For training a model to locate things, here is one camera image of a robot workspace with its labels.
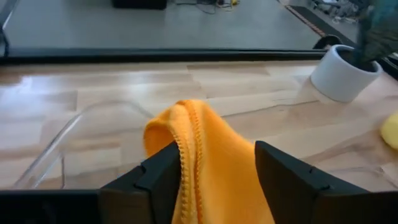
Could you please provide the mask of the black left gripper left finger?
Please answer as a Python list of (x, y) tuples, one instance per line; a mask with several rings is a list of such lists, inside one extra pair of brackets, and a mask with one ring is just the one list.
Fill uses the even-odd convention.
[(0, 190), (0, 224), (171, 224), (180, 168), (173, 142), (100, 189)]

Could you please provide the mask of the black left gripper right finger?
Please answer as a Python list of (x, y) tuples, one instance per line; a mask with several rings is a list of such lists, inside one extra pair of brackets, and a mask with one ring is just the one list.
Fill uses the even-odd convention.
[(255, 160), (275, 224), (398, 224), (398, 191), (369, 192), (263, 141)]

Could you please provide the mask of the orange microfiber towel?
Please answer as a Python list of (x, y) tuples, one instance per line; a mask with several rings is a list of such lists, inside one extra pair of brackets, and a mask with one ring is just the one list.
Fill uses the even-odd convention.
[(274, 224), (257, 177), (254, 144), (204, 101), (178, 101), (147, 123), (148, 156), (171, 142), (181, 162), (172, 224)]

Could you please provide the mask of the yellow microfiber towel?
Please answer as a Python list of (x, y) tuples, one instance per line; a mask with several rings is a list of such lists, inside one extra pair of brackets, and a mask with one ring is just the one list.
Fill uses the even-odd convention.
[(390, 115), (380, 128), (384, 142), (392, 149), (398, 151), (398, 113)]

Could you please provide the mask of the clear plastic bin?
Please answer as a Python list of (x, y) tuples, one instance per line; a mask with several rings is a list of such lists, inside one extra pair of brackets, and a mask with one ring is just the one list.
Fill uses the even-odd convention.
[(146, 158), (143, 132), (153, 117), (135, 101), (111, 100), (90, 105), (65, 124), (11, 188), (104, 186)]

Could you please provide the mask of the snake plant in white pot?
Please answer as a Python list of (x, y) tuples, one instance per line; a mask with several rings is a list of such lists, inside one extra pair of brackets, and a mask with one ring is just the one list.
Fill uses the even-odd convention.
[(314, 46), (329, 49), (310, 81), (320, 93), (343, 103), (353, 101), (381, 75), (379, 60), (398, 54), (398, 0), (364, 0), (357, 22), (355, 46), (342, 44), (335, 35)]

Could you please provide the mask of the black hazard striped floor mat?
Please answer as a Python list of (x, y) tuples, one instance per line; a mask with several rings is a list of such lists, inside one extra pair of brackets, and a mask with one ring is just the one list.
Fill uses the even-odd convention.
[(354, 24), (336, 18), (340, 7), (335, 0), (286, 0), (284, 7), (321, 38), (335, 36), (342, 44), (355, 46)]

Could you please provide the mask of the black aluminium table frame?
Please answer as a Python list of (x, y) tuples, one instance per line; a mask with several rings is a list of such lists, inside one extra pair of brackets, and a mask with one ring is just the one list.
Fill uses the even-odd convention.
[(0, 70), (28, 65), (304, 61), (320, 60), (325, 54), (325, 50), (22, 48), (0, 54)]

